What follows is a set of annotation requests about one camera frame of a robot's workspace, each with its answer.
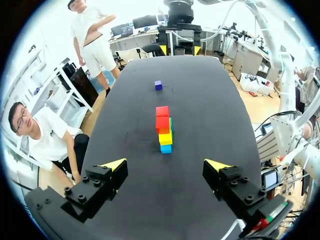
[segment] red block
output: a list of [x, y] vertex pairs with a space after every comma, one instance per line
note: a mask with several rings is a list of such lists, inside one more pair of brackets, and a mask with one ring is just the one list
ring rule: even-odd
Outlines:
[[170, 133], [170, 118], [168, 116], [158, 116], [155, 118], [155, 130], [158, 134]]
[[169, 117], [169, 107], [157, 106], [155, 108], [155, 117]]

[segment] man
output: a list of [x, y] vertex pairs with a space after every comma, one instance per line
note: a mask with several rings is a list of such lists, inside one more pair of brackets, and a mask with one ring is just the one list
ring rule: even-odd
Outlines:
[[111, 71], [115, 79], [120, 75], [108, 42], [110, 30], [106, 28], [106, 24], [113, 21], [116, 16], [109, 15], [102, 11], [102, 8], [87, 6], [85, 0], [71, 0], [67, 6], [69, 10], [77, 13], [71, 23], [71, 32], [79, 64], [87, 65], [91, 75], [97, 77], [104, 87], [107, 97], [110, 88], [101, 66]]
[[43, 107], [33, 117], [21, 102], [12, 105], [8, 120], [17, 136], [28, 136], [30, 155], [53, 171], [65, 187], [72, 187], [80, 173], [89, 137], [78, 128], [68, 126], [50, 108]]
[[[297, 74], [299, 79], [303, 82], [302, 87], [295, 88], [295, 106], [301, 113], [313, 102], [320, 87], [320, 71], [319, 68], [313, 66], [304, 67], [301, 70], [294, 69], [294, 74]], [[314, 115], [306, 122], [303, 129], [303, 136], [309, 139], [312, 136], [315, 128], [317, 117], [320, 116], [320, 107], [315, 111]]]

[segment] laptop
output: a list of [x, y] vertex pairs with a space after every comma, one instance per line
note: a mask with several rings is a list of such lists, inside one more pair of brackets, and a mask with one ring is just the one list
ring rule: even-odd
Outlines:
[[118, 37], [117, 39], [125, 38], [130, 35], [134, 34], [134, 29], [132, 26], [125, 26], [121, 28], [121, 36]]

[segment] cube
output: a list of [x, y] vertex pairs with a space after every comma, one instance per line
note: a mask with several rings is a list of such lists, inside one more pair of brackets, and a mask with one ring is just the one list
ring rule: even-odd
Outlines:
[[161, 83], [160, 80], [159, 81], [155, 81], [154, 82], [154, 86], [155, 86], [155, 90], [156, 91], [162, 90], [162, 83]]
[[158, 116], [155, 118], [155, 130], [158, 134], [170, 133], [170, 119], [168, 116]]
[[157, 106], [155, 108], [155, 117], [169, 117], [169, 107]]
[[171, 129], [171, 133], [172, 133], [172, 118], [169, 117], [169, 119], [170, 119], [170, 129]]
[[172, 145], [173, 141], [172, 141], [172, 134], [170, 133], [166, 133], [166, 134], [159, 134], [159, 143], [161, 146], [164, 145]]
[[172, 153], [171, 145], [160, 146], [160, 151], [162, 154], [171, 154]]

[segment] hair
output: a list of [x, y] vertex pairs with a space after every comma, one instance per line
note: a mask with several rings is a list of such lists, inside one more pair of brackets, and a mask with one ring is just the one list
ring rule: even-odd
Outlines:
[[75, 0], [71, 0], [69, 3], [68, 3], [68, 9], [71, 10], [70, 8], [70, 5], [74, 2]]
[[13, 120], [13, 118], [14, 118], [14, 114], [15, 114], [15, 112], [16, 112], [16, 110], [17, 110], [17, 107], [18, 107], [19, 105], [24, 106], [24, 105], [22, 104], [22, 102], [20, 102], [20, 101], [17, 101], [17, 102], [15, 102], [15, 103], [12, 105], [12, 107], [10, 108], [9, 117], [8, 117], [8, 120], [9, 120], [9, 123], [10, 123], [10, 128], [11, 128], [11, 130], [12, 130], [15, 134], [17, 133], [17, 130], [15, 129], [12, 120]]

